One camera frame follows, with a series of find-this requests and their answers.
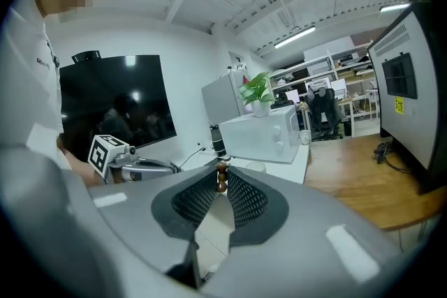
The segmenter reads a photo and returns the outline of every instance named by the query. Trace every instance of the wooden peg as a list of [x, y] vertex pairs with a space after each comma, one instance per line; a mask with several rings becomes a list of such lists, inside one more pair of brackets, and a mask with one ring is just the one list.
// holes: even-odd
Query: wooden peg
[[217, 180], [219, 180], [219, 181], [226, 181], [226, 173], [225, 172], [220, 172], [217, 175]]
[[227, 163], [225, 163], [223, 161], [219, 161], [216, 165], [217, 171], [219, 173], [225, 172], [227, 167], [228, 167]]
[[225, 193], [226, 188], [227, 188], [226, 182], [224, 182], [224, 181], [220, 181], [217, 184], [217, 192], [218, 193]]

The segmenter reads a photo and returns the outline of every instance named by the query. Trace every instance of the green leaves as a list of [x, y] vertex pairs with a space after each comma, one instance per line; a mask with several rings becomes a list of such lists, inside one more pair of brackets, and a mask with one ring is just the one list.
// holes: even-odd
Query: green leaves
[[268, 85], [268, 72], [261, 72], [249, 83], [243, 84], [239, 88], [239, 95], [242, 100], [245, 100], [245, 105], [248, 105], [255, 100], [262, 102], [274, 102], [271, 94], [265, 94]]
[[265, 94], [261, 99], [261, 102], [274, 102], [274, 97], [271, 94]]

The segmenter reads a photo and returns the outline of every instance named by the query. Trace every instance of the yellow sticker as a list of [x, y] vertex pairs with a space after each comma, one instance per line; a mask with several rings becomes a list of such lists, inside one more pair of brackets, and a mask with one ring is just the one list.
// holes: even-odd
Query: yellow sticker
[[402, 97], [395, 97], [394, 104], [396, 108], [396, 112], [400, 114], [404, 114], [404, 99]]

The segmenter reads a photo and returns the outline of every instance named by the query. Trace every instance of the white counter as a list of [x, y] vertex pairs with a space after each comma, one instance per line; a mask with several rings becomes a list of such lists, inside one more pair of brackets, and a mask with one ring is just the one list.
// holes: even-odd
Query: white counter
[[[274, 175], [276, 177], [280, 177], [285, 180], [294, 181], [298, 184], [303, 184], [306, 175], [306, 167], [307, 167], [307, 158], [309, 156], [309, 145], [300, 145], [298, 147], [297, 153], [293, 162], [291, 164], [284, 163], [273, 163], [268, 161], [263, 161], [265, 164], [265, 168], [267, 169], [267, 173]], [[215, 156], [211, 156], [209, 154], [202, 154], [198, 152], [193, 155], [183, 166], [183, 170], [191, 170], [197, 167], [202, 167], [205, 164], [212, 161]], [[186, 158], [173, 160], [173, 163], [177, 166], [180, 166]], [[230, 165], [238, 166], [238, 167], [246, 167], [248, 164], [253, 163], [255, 160], [252, 159], [242, 159], [242, 158], [231, 158], [228, 162]]]

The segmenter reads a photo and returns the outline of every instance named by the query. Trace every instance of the white refrigerator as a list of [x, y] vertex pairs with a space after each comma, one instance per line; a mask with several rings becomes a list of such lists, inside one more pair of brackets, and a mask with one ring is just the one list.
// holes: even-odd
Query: white refrigerator
[[251, 106], [244, 106], [244, 101], [239, 97], [244, 77], [250, 80], [247, 70], [232, 70], [202, 88], [203, 102], [211, 124], [220, 124], [253, 112]]

